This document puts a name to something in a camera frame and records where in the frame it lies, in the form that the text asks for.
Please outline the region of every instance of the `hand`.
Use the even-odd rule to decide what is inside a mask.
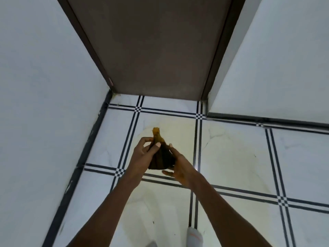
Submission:
[[[144,147],[146,142],[153,141],[153,138],[142,137],[134,148],[129,166],[122,178],[127,179],[136,188],[142,180],[143,174],[146,172],[153,155],[160,149],[161,143],[158,142],[149,150],[150,145]]]
[[[164,175],[175,178],[179,183],[183,186],[191,189],[191,183],[193,177],[198,174],[197,170],[193,168],[191,163],[175,148],[172,147],[172,144],[169,144],[171,153],[175,156],[176,162],[174,167],[169,168],[174,172],[168,172],[163,170],[162,173]]]

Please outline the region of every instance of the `object held in hands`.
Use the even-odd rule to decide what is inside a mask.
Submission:
[[[168,167],[172,167],[175,164],[175,157],[169,150],[169,146],[166,144],[164,139],[160,135],[160,129],[158,127],[153,128],[153,141],[150,144],[150,148],[160,142],[160,149],[153,155],[150,162],[149,169],[165,170]]]

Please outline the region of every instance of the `floor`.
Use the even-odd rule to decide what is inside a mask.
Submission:
[[[329,135],[206,119],[195,101],[115,96],[85,164],[54,246],[66,246],[127,168],[134,146],[159,127],[272,246],[329,243]],[[188,226],[220,246],[190,190],[148,170],[133,191],[111,247],[185,246]]]

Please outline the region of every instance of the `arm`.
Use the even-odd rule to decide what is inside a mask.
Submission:
[[[238,214],[190,162],[170,145],[176,157],[174,172],[162,171],[190,188],[205,210],[223,247],[253,246],[271,247],[265,238],[240,214]]]
[[[144,137],[139,141],[125,174],[72,239],[69,247],[109,247],[130,194],[141,182],[153,154],[160,148],[160,143],[155,144],[149,151],[149,146],[143,147],[146,142],[152,140],[153,138]]]

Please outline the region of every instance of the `person's right arm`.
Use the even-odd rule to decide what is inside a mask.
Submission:
[[[216,192],[182,154],[172,145],[170,145],[170,150],[176,158],[175,166],[172,169],[174,172],[164,170],[162,173],[176,178],[182,185],[194,192],[222,247],[271,247],[265,238]]]

